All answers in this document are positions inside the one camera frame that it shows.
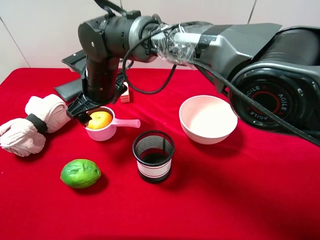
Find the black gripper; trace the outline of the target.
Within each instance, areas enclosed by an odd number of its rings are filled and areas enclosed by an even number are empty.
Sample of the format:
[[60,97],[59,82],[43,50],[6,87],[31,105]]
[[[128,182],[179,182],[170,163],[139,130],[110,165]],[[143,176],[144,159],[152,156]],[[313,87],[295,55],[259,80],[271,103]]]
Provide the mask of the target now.
[[91,117],[88,111],[97,109],[104,105],[115,104],[120,96],[127,90],[124,86],[124,76],[118,73],[115,82],[111,86],[111,94],[109,90],[94,91],[89,86],[89,82],[85,73],[81,76],[82,92],[67,106],[67,116],[71,119],[77,119],[83,126],[86,126]]

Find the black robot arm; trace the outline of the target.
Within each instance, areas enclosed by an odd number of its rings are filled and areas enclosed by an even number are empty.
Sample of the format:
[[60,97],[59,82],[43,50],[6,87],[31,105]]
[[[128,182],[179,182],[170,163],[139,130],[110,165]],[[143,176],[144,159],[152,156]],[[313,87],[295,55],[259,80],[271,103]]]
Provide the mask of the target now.
[[166,24],[157,15],[106,9],[82,23],[86,63],[82,92],[67,115],[85,124],[88,111],[118,100],[130,85],[119,63],[163,58],[198,69],[248,125],[320,143],[320,29],[279,24]]

